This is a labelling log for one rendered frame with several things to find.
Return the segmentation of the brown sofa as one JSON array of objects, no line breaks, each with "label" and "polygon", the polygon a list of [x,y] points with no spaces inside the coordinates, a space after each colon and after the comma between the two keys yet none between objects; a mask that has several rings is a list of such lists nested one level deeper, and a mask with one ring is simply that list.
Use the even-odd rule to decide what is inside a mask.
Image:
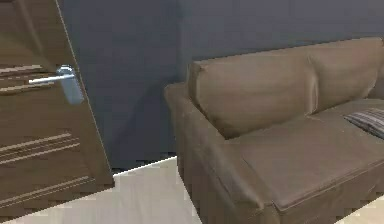
[{"label": "brown sofa", "polygon": [[335,224],[384,196],[384,38],[195,61],[166,86],[177,167],[202,224]]}]

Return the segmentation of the brown wooden room door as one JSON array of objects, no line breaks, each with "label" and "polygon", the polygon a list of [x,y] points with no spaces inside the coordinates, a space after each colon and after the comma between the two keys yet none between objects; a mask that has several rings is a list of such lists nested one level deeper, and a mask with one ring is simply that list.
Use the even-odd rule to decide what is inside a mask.
[{"label": "brown wooden room door", "polygon": [[[75,69],[84,101],[59,82]],[[0,0],[0,223],[113,187],[58,0]]]}]

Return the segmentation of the grey striped cushion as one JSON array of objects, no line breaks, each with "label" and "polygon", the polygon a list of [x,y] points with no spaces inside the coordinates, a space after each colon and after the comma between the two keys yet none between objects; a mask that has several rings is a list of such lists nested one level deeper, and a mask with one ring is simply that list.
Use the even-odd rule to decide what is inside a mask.
[{"label": "grey striped cushion", "polygon": [[365,132],[384,140],[384,109],[369,108],[343,118]]}]

